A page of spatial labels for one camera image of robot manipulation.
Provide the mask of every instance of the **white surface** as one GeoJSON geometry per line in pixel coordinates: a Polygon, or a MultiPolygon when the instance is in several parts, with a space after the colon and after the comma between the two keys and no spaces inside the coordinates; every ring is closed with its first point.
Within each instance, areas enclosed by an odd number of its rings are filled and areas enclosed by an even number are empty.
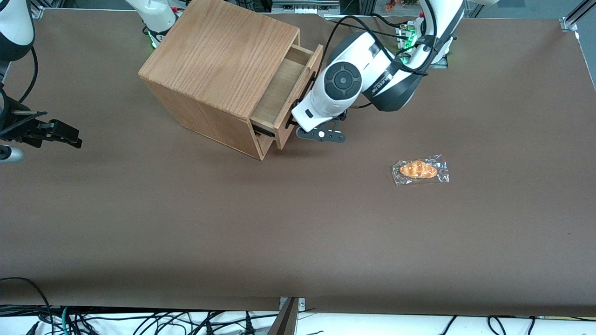
{"type": "MultiPolygon", "coordinates": [[[[251,312],[252,316],[270,314],[271,312],[251,312]]],[[[90,315],[123,318],[134,316],[149,316],[151,314],[102,314],[90,315]]],[[[206,312],[191,313],[193,321],[200,323],[206,312]]],[[[225,312],[214,318],[213,322],[225,322],[244,318],[244,312],[225,312]]],[[[332,314],[332,313],[300,313],[296,328],[296,335],[308,335],[317,331],[324,331],[322,335],[438,335],[451,317],[426,316],[426,315],[370,315],[370,314],[332,314]]],[[[499,318],[508,335],[525,335],[530,326],[530,319],[499,318]]],[[[0,334],[22,335],[37,321],[36,317],[0,317],[0,334]]],[[[252,320],[253,327],[260,329],[269,327],[274,318],[252,320]]],[[[131,335],[143,320],[106,321],[91,320],[95,330],[101,335],[131,335]]],[[[183,322],[176,324],[185,325],[190,331],[190,325],[183,322]]],[[[36,332],[43,335],[51,330],[48,324],[40,322],[36,332]]],[[[242,327],[232,325],[221,329],[216,334],[231,334],[241,331],[242,327]]],[[[153,334],[153,325],[145,334],[153,334]]],[[[167,326],[160,335],[184,335],[181,327],[167,326]]],[[[485,317],[458,317],[451,325],[447,335],[491,335],[485,317]]],[[[567,321],[537,319],[532,335],[595,335],[596,322],[592,321],[567,321]]]]}

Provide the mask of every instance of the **wooden drawer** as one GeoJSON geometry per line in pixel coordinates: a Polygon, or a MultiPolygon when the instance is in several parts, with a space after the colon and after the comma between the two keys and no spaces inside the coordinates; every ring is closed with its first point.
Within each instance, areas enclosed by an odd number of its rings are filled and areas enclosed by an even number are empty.
{"type": "Polygon", "coordinates": [[[322,45],[315,51],[292,45],[271,79],[250,116],[255,131],[261,133],[257,134],[257,141],[263,154],[273,140],[283,149],[290,137],[294,126],[286,128],[285,125],[291,117],[291,105],[300,98],[312,73],[318,71],[322,51],[322,45]]]}

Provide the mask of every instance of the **plastic wrapper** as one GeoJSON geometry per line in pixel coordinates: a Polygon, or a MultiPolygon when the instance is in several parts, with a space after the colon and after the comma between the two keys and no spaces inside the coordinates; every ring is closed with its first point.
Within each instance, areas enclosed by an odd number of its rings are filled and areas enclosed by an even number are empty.
{"type": "Polygon", "coordinates": [[[443,155],[401,160],[392,166],[391,171],[397,186],[449,182],[449,169],[443,155]]]}

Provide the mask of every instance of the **croissant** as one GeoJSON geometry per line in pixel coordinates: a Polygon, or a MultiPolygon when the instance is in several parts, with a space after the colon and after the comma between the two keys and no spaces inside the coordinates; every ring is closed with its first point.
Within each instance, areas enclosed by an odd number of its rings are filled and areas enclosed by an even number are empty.
{"type": "Polygon", "coordinates": [[[435,167],[430,166],[421,160],[415,160],[404,164],[399,168],[399,171],[410,178],[432,178],[438,173],[435,167]]]}

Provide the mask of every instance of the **wood grain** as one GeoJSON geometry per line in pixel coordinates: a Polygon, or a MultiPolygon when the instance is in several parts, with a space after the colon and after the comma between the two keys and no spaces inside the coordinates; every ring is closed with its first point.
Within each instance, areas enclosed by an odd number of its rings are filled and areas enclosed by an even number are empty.
{"type": "Polygon", "coordinates": [[[304,65],[284,59],[281,62],[263,97],[254,109],[250,120],[255,125],[270,132],[275,132],[274,123],[281,113],[282,107],[290,96],[290,92],[299,81],[304,65]]]}
{"type": "Polygon", "coordinates": [[[256,136],[249,122],[213,107],[170,91],[158,84],[145,82],[172,116],[185,128],[262,160],[256,136]]]}
{"type": "Polygon", "coordinates": [[[273,143],[273,137],[269,137],[263,134],[255,134],[257,138],[257,142],[259,143],[259,150],[260,150],[260,159],[263,160],[267,151],[271,147],[271,143],[273,143]]]}
{"type": "Polygon", "coordinates": [[[139,76],[248,121],[298,34],[223,0],[194,0],[139,76]]]}
{"type": "Polygon", "coordinates": [[[292,45],[285,55],[285,59],[295,61],[298,64],[306,65],[308,60],[311,59],[312,51],[304,49],[298,45],[292,45]]]}
{"type": "Polygon", "coordinates": [[[285,128],[285,124],[287,123],[288,119],[291,118],[290,107],[292,103],[294,103],[294,100],[300,98],[300,95],[302,94],[305,85],[311,78],[311,74],[313,72],[319,71],[322,53],[323,46],[319,44],[315,51],[312,53],[310,59],[308,59],[306,66],[304,66],[302,73],[300,74],[300,80],[296,82],[294,88],[290,92],[290,96],[286,100],[285,104],[281,107],[281,113],[278,115],[277,119],[275,119],[273,128],[275,129],[275,134],[277,136],[277,147],[280,150],[284,148],[285,143],[288,141],[288,138],[290,137],[290,134],[294,129],[293,125],[290,125],[287,129],[285,128]]]}

